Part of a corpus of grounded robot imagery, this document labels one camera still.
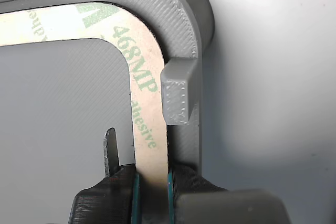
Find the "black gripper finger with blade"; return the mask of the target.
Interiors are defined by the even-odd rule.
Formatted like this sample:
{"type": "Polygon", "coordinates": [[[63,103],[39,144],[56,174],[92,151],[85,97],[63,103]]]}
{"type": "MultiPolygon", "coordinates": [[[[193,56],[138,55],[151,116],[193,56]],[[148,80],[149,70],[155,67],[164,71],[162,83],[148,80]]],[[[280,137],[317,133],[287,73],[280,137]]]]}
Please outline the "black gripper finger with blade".
{"type": "Polygon", "coordinates": [[[75,196],[69,223],[141,223],[140,176],[134,164],[120,165],[114,128],[103,141],[105,177],[75,196]]]}

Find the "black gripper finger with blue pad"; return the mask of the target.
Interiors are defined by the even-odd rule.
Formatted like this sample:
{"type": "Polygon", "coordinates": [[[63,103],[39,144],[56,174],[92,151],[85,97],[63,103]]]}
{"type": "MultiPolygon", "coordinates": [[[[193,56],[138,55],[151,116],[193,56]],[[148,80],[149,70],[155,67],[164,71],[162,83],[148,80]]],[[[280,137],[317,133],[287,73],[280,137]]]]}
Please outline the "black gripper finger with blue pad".
{"type": "Polygon", "coordinates": [[[168,174],[170,223],[290,223],[285,205],[261,189],[227,190],[195,170],[175,165],[168,174]]]}

